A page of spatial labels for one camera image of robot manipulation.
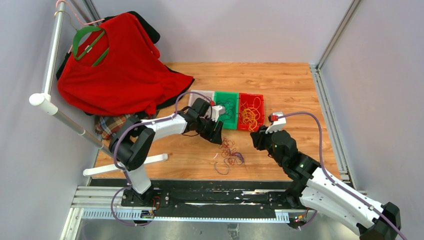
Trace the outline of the plaid shirt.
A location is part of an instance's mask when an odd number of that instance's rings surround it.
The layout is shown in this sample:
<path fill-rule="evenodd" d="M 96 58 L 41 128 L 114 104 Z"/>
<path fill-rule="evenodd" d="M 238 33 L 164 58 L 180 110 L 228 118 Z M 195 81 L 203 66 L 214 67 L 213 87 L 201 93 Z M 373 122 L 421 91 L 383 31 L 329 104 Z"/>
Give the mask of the plaid shirt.
<path fill-rule="evenodd" d="M 94 118 L 94 131 L 103 140 L 110 140 L 125 124 L 130 117 L 138 117 L 136 114 L 124 114 L 119 116 L 101 116 Z"/>

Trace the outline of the red plastic bin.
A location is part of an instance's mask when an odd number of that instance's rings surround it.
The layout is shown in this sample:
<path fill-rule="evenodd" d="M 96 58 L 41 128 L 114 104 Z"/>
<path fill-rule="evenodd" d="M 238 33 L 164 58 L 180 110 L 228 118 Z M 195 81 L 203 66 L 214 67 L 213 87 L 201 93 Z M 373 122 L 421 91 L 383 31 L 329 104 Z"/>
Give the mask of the red plastic bin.
<path fill-rule="evenodd" d="M 262 94 L 239 93 L 237 129 L 255 132 L 264 124 L 265 108 Z"/>

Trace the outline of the green plastic bin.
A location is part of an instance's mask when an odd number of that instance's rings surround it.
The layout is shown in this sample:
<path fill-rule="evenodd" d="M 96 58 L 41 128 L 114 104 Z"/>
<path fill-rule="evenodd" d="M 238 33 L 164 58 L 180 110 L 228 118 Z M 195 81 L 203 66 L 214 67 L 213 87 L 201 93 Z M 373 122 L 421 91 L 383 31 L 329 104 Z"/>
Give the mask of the green plastic bin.
<path fill-rule="evenodd" d="M 239 93 L 216 91 L 214 102 L 225 107 L 225 114 L 219 116 L 219 121 L 223 122 L 223 128 L 236 130 L 239 117 Z"/>

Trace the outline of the green clothes hanger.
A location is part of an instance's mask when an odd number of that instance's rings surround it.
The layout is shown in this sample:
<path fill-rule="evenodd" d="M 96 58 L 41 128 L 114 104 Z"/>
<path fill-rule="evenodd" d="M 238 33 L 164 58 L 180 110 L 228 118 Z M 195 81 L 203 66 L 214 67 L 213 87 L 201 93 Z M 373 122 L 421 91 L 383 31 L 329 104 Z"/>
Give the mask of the green clothes hanger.
<path fill-rule="evenodd" d="M 86 26 L 76 32 L 71 52 L 77 63 L 95 67 L 105 61 L 110 51 L 106 30 L 99 26 Z"/>

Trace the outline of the aluminium frame rail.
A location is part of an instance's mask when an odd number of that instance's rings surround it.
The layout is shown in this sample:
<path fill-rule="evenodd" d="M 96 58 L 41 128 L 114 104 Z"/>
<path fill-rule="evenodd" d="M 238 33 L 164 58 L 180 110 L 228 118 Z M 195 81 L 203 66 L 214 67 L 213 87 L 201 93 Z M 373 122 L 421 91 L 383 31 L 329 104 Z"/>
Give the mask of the aluminium frame rail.
<path fill-rule="evenodd" d="M 357 185 L 352 175 L 349 158 L 347 156 L 347 149 L 342 140 L 340 126 L 336 120 L 333 104 L 330 99 L 328 87 L 324 79 L 323 69 L 326 63 L 328 62 L 331 54 L 335 50 L 335 47 L 338 44 L 339 40 L 342 38 L 343 33 L 346 31 L 349 23 L 356 14 L 361 3 L 361 0 L 352 0 L 350 2 L 347 11 L 345 12 L 340 23 L 338 24 L 319 61 L 316 64 L 309 65 L 322 114 L 327 127 L 329 139 L 333 147 L 333 152 L 335 154 L 338 172 L 342 177 L 342 182 L 349 185 L 353 189 L 356 189 Z"/>

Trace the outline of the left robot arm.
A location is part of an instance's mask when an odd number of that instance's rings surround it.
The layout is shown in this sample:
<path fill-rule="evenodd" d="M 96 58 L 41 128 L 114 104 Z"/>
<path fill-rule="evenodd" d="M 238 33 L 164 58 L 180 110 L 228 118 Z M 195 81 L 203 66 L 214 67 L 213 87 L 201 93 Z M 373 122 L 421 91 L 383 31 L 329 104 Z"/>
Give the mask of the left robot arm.
<path fill-rule="evenodd" d="M 208 142 L 221 145 L 224 123 L 219 117 L 225 112 L 224 106 L 199 97 L 191 106 L 166 117 L 151 120 L 129 118 L 112 139 L 109 150 L 113 154 L 114 165 L 123 171 L 127 180 L 126 190 L 133 195 L 135 202 L 146 207 L 154 200 L 151 180 L 145 169 L 152 143 L 194 131 Z"/>

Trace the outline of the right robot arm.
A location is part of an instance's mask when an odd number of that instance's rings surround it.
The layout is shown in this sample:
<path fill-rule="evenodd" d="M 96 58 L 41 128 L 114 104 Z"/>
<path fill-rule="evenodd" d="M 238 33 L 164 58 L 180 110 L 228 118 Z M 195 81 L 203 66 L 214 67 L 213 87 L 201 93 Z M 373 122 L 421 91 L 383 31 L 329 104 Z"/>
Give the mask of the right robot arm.
<path fill-rule="evenodd" d="M 285 130 L 266 132 L 261 126 L 250 133 L 255 149 L 267 151 L 292 184 L 286 190 L 286 203 L 294 209 L 310 208 L 341 223 L 361 240 L 394 240 L 401 228 L 400 209 L 382 204 L 323 172 L 322 165 L 297 148 Z"/>

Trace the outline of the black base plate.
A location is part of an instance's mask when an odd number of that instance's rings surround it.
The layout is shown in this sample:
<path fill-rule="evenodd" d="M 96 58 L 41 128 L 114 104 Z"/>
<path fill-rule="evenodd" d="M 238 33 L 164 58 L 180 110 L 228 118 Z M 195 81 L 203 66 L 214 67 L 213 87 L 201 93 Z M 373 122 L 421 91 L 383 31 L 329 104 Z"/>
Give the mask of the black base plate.
<path fill-rule="evenodd" d="M 112 189 L 114 210 L 134 208 L 156 217 L 179 219 L 276 219 L 306 222 L 316 213 L 286 192 L 290 181 L 152 180 L 146 193 L 126 189 L 123 179 L 93 179 L 90 187 Z"/>

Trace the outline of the white clothes rack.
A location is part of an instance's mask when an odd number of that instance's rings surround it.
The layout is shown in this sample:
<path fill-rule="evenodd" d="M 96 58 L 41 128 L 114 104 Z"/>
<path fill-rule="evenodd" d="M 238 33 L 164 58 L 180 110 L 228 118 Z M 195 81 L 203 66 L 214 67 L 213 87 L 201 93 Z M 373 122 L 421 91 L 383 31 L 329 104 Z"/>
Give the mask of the white clothes rack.
<path fill-rule="evenodd" d="M 85 5 L 86 10 L 83 10 L 82 7 L 76 0 L 60 0 L 59 3 L 56 4 L 55 13 L 54 13 L 54 22 L 53 22 L 53 31 L 51 36 L 51 41 L 49 45 L 46 68 L 44 71 L 44 80 L 40 93 L 34 93 L 29 97 L 29 103 L 32 106 L 37 107 L 48 115 L 56 118 L 73 131 L 75 131 L 79 136 L 88 140 L 91 144 L 93 144 L 98 150 L 102 151 L 108 156 L 112 156 L 111 152 L 106 148 L 104 143 L 102 143 L 97 137 L 93 134 L 86 131 L 86 129 L 75 121 L 73 121 L 70 117 L 64 114 L 59 108 L 51 103 L 51 91 L 52 84 L 54 82 L 55 76 L 55 66 L 58 55 L 58 49 L 60 45 L 60 37 L 62 31 L 62 24 L 64 21 L 64 15 L 66 11 L 66 5 L 69 5 L 69 8 L 74 7 L 78 12 L 78 16 L 81 16 L 86 22 L 90 20 L 100 20 L 100 15 L 96 9 L 96 6 L 92 0 L 84 0 L 83 3 Z"/>

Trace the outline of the white plastic bin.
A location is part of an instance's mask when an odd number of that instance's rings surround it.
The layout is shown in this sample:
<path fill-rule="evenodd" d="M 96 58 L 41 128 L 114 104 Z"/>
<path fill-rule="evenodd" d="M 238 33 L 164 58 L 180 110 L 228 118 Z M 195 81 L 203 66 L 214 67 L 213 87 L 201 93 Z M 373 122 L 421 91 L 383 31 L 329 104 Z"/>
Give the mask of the white plastic bin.
<path fill-rule="evenodd" d="M 192 90 L 189 95 L 188 106 L 192 106 L 196 99 L 201 98 L 207 102 L 213 101 L 215 99 L 215 91 L 212 90 Z"/>

